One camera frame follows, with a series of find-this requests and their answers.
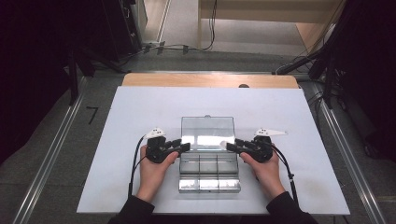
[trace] wooden table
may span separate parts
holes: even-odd
[[[298,89],[292,76],[225,75],[225,74],[170,74],[170,73],[130,73],[122,86],[161,87],[239,87],[247,84],[250,88]]]

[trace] black sleeve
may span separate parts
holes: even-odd
[[[108,224],[145,224],[149,223],[154,205],[132,196],[121,211],[108,221]]]
[[[311,224],[317,222],[308,213],[303,212],[286,191],[274,198],[267,210],[279,223]]]

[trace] person's left hand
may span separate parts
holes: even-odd
[[[147,146],[142,146],[140,148],[140,158],[146,156]],[[178,156],[177,152],[172,152],[166,157],[166,159],[158,164],[145,158],[140,162],[140,188],[137,191],[136,197],[151,203],[158,188],[163,183],[163,178],[165,177],[166,170]]]

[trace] transparent lid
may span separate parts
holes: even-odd
[[[191,143],[191,151],[224,151],[220,143],[233,143],[235,133],[232,117],[183,117],[181,141]]]

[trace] hand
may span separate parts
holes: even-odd
[[[259,179],[263,193],[272,201],[285,192],[279,177],[279,157],[273,154],[271,160],[259,163],[247,153],[242,152],[241,158],[253,168],[254,175]]]
[[[140,158],[146,156],[146,149],[147,146],[140,148]],[[170,165],[172,165],[172,163],[174,163],[177,156],[177,152],[172,152],[160,164],[149,161],[147,158],[140,162],[140,188],[136,194],[137,198],[151,203],[158,188],[163,183],[166,170]]]

